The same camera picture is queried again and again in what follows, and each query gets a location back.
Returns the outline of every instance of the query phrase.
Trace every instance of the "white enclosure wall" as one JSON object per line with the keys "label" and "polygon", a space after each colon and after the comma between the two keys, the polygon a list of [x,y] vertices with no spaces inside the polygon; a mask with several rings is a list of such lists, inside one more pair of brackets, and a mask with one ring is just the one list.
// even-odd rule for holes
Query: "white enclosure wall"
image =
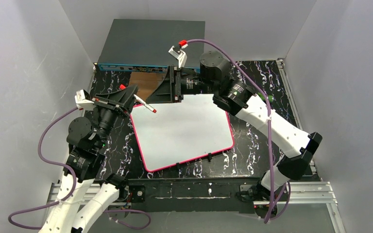
{"label": "white enclosure wall", "polygon": [[[46,126],[75,106],[75,90],[93,72],[58,0],[0,0],[0,233],[36,232],[7,221],[16,210],[45,204],[61,169],[37,156]],[[47,134],[43,153],[64,162],[67,117]],[[15,217],[39,226],[44,211]]]}
{"label": "white enclosure wall", "polygon": [[205,38],[235,59],[285,57],[315,1],[60,0],[92,62],[115,18],[202,20]]}
{"label": "white enclosure wall", "polygon": [[373,232],[373,0],[317,0],[285,62],[347,232]]}

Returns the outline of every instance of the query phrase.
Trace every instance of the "black clamp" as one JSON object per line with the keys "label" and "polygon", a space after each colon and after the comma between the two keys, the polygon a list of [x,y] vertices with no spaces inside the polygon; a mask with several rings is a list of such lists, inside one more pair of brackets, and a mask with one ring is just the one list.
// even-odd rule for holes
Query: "black clamp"
{"label": "black clamp", "polygon": [[212,153],[208,153],[208,162],[211,162],[212,159]]}

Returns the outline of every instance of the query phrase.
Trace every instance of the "floor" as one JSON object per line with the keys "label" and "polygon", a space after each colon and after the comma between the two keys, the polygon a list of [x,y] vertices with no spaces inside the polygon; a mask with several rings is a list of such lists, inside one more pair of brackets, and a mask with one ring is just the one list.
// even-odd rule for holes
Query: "floor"
{"label": "floor", "polygon": [[[151,224],[139,232],[144,233],[335,233],[325,204],[290,204],[277,220],[264,224],[254,214],[238,212],[160,212],[150,213]],[[134,226],[142,226],[147,218],[139,214],[123,214],[116,218]],[[135,232],[109,220],[103,214],[89,233]]]}
{"label": "floor", "polygon": [[[273,109],[292,124],[296,124],[294,114],[275,61],[245,61],[240,67],[253,77],[255,83],[274,97],[271,103]],[[231,75],[241,78],[236,70]],[[130,83],[130,72],[99,71],[95,74],[90,91],[91,96],[96,93],[109,93],[118,89],[121,84]],[[231,127],[235,139],[234,147],[229,151],[215,155],[211,162],[199,159],[176,167],[157,172],[147,172],[140,157],[130,119],[117,121],[111,132],[108,143],[104,148],[106,160],[97,178],[104,179],[110,173],[118,173],[128,179],[151,178],[222,178],[222,177],[261,177],[268,170],[267,138],[246,122],[230,116]],[[282,155],[280,149],[274,145],[275,161]],[[312,175],[310,168],[306,175]]]}

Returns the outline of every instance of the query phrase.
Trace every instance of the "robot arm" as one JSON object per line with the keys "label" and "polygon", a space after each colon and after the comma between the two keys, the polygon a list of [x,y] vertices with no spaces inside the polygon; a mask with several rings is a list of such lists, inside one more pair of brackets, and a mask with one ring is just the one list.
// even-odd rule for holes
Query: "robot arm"
{"label": "robot arm", "polygon": [[[179,43],[181,49],[186,46],[186,41]],[[186,57],[180,56],[181,52],[170,52],[170,54],[177,59],[181,57],[185,63]],[[148,100],[154,102],[156,100],[154,94],[163,92],[171,93],[166,102],[177,102],[183,99],[183,94],[199,94],[208,90],[209,87],[214,93],[214,104],[231,115],[248,122],[268,136],[267,107],[261,97],[256,94],[254,88],[243,81],[230,77],[231,64],[218,51],[202,54],[200,62],[200,74],[192,73],[182,67],[168,68],[170,74],[166,75],[163,83],[170,86],[170,90],[165,92],[162,90],[162,86],[159,86],[147,99],[147,102]],[[273,142],[283,150],[285,156],[273,167],[274,187],[271,187],[270,171],[267,171],[258,183],[256,188],[259,193],[262,193],[263,198],[269,196],[269,192],[265,192],[265,189],[276,191],[290,179],[299,180],[322,141],[322,137],[318,133],[309,134],[298,129],[274,110],[271,111],[271,129]]]}
{"label": "robot arm", "polygon": [[[95,120],[78,117],[70,123],[67,137],[69,157],[66,164],[74,170],[76,180],[64,169],[57,196],[59,204],[51,208],[39,232],[85,233],[104,210],[118,199],[122,193],[119,190],[126,186],[126,180],[112,174],[95,197],[78,212],[86,191],[93,184],[105,159],[99,150],[104,147],[116,120],[130,115],[137,91],[138,87],[133,85],[114,93],[95,95],[92,99],[84,90],[77,92],[75,101],[78,108],[93,110]],[[70,192],[74,182],[76,187],[72,195],[61,201]]]}

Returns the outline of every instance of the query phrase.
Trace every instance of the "white bracket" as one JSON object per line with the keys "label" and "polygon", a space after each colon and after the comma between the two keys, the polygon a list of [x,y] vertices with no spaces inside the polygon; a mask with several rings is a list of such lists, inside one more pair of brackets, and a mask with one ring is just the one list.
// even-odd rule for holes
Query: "white bracket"
{"label": "white bracket", "polygon": [[184,67],[187,62],[187,54],[183,50],[175,51],[175,46],[172,46],[168,51],[173,57],[178,60],[178,67]]}

